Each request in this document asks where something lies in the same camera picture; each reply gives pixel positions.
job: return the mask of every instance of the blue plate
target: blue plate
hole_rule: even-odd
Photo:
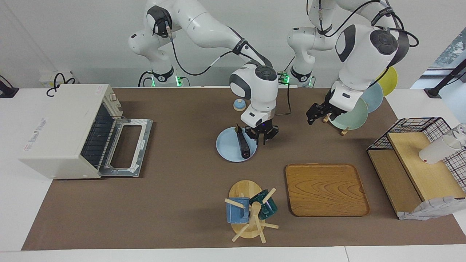
[[[382,104],[384,100],[384,91],[379,83],[375,83],[364,91],[361,98],[366,102],[369,113],[372,113]]]
[[[241,127],[241,130],[243,130],[244,138],[246,139],[247,144],[249,145],[249,150],[251,151],[251,156],[248,158],[250,159],[254,153],[256,153],[256,141],[247,136],[244,132],[244,128]],[[248,160],[241,156],[240,144],[238,143],[238,137],[236,136],[234,127],[227,128],[219,134],[217,137],[217,151],[220,156],[231,162],[243,162]]]

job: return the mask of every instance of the white cloth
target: white cloth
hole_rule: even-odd
[[[398,212],[400,220],[428,220],[440,216],[449,215],[466,209],[466,199],[456,199],[452,196],[434,198],[422,202],[412,212]]]

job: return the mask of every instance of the plate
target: plate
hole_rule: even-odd
[[[375,83],[364,91],[361,98],[366,102],[369,113],[372,113],[382,104],[384,100],[384,91],[378,83]]]
[[[241,127],[241,130],[243,130],[244,138],[246,139],[246,142],[249,145],[249,150],[251,151],[251,156],[248,158],[250,159],[254,153],[256,153],[256,141],[247,136],[244,132],[244,128]],[[238,137],[236,136],[234,127],[227,128],[219,134],[217,137],[217,151],[220,156],[230,162],[243,162],[248,160],[241,156],[240,144],[238,143]]]
[[[341,130],[348,127],[348,130],[354,130],[360,128],[366,122],[368,115],[369,110],[366,102],[364,99],[359,98],[353,111],[337,116],[335,120],[330,120],[330,123]]]
[[[384,97],[389,95],[398,84],[398,74],[394,67],[390,67],[387,73],[378,81],[382,90],[384,91]]]

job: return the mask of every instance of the toaster oven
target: toaster oven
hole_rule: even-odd
[[[111,165],[125,126],[141,126],[128,168]],[[20,161],[51,179],[137,177],[152,120],[123,117],[121,104],[107,84],[62,84],[30,137]]]

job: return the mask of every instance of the white cup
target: white cup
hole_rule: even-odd
[[[466,144],[466,124],[459,124],[419,152],[422,161],[435,164],[463,149]]]

